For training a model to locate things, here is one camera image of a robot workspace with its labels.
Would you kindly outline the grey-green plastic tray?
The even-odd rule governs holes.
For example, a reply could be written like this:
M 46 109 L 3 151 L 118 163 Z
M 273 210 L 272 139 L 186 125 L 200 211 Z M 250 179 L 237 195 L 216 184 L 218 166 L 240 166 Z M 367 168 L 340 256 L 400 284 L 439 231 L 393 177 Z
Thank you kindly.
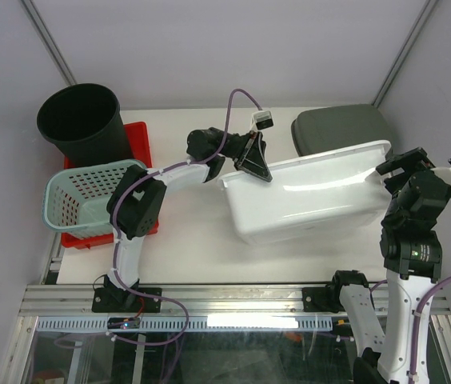
M 303 111 L 293 120 L 291 134 L 295 150 L 300 156 L 378 140 L 394 142 L 388 122 L 370 104 Z

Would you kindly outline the white plastic tub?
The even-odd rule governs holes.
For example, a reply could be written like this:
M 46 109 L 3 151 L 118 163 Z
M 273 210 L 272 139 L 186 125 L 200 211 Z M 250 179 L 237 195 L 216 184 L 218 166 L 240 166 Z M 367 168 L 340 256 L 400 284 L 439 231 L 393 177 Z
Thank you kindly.
M 271 182 L 237 171 L 219 178 L 234 228 L 252 245 L 368 226 L 390 196 L 376 171 L 391 149 L 377 140 L 269 165 Z

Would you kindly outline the black plastic bucket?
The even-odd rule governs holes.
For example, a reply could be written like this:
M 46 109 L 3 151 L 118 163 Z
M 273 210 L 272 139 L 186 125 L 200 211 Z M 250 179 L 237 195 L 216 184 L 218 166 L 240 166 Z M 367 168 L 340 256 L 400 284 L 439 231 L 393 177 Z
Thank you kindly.
M 53 94 L 38 111 L 37 127 L 76 167 L 134 156 L 118 98 L 103 85 L 82 83 Z

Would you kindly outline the light blue perforated basket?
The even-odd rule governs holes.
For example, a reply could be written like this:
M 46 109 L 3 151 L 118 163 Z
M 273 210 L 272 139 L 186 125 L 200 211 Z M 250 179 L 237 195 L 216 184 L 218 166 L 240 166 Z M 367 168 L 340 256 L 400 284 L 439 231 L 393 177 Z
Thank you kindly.
M 143 162 L 126 159 L 77 167 L 55 174 L 46 184 L 42 220 L 55 232 L 78 239 L 112 233 L 106 205 L 129 166 Z

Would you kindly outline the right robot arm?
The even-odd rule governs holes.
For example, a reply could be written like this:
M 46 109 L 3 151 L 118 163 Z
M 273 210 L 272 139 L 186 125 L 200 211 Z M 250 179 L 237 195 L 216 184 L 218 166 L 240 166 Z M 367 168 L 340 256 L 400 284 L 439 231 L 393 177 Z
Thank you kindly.
M 420 147 L 395 155 L 376 171 L 391 201 L 381 221 L 381 254 L 389 291 L 383 326 L 365 275 L 337 271 L 328 303 L 348 315 L 357 357 L 356 383 L 428 383 L 428 328 L 432 290 L 441 277 L 442 248 L 434 227 L 451 199 L 451 185 L 433 171 Z

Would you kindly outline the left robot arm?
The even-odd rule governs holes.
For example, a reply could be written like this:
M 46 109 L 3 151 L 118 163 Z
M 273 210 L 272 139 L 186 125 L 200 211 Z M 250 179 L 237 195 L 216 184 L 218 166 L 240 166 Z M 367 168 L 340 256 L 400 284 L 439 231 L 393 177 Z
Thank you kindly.
M 187 137 L 188 158 L 165 169 L 129 166 L 107 203 L 114 233 L 113 266 L 107 273 L 114 285 L 109 300 L 119 310 L 137 301 L 138 264 L 145 236 L 154 228 L 164 198 L 188 186 L 218 176 L 227 158 L 236 170 L 263 182 L 273 177 L 265 161 L 263 134 L 229 134 L 217 128 L 194 130 Z

